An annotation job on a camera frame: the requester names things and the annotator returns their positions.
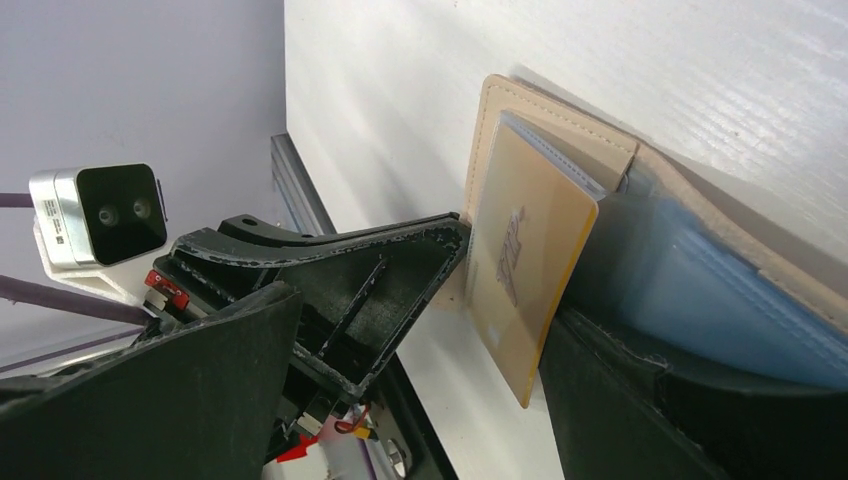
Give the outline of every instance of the card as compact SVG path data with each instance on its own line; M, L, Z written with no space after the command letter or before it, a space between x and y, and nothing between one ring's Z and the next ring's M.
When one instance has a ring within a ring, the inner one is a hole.
M501 114L471 231L465 309L524 408L605 194L530 125Z

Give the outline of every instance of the red wire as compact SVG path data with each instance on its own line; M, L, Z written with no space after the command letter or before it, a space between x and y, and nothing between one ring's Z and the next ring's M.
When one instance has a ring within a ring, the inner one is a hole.
M362 410L362 414L359 416L359 419L357 419L356 422L350 423L344 420L336 421L334 425L336 431L343 435L355 432L356 429L362 427L362 425L365 423L365 417L368 415L369 411L371 411L370 403L365 404L365 408Z

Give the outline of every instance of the black bracket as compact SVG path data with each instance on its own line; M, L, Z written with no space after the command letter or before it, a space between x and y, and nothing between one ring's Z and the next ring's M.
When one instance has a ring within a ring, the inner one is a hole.
M454 213L319 237L249 215L233 217L217 231L179 238L154 262L155 276L170 286L159 290L164 304L148 307L161 314L158 328L165 330L275 280L300 291L304 306L269 450L273 458L291 433L314 435L328 415L343 414L362 399L464 258L469 235Z

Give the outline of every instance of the red component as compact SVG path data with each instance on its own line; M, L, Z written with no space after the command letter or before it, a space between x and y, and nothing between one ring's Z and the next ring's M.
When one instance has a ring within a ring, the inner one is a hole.
M301 435L300 445L292 448L291 450L277 457L277 463L283 463L289 460L295 460L297 458L305 457L306 449L309 448L310 445L315 445L316 443L318 443L317 435L312 438L309 438L306 435Z
M144 284L165 295L178 310L185 310L188 306L188 294L177 287L174 282L162 277L156 270L151 270L147 274Z

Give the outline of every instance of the depth camera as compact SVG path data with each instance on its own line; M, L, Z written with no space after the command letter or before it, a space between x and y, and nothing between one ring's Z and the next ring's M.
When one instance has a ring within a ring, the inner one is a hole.
M29 191L57 267L108 267L168 239L156 177L143 163L39 172Z

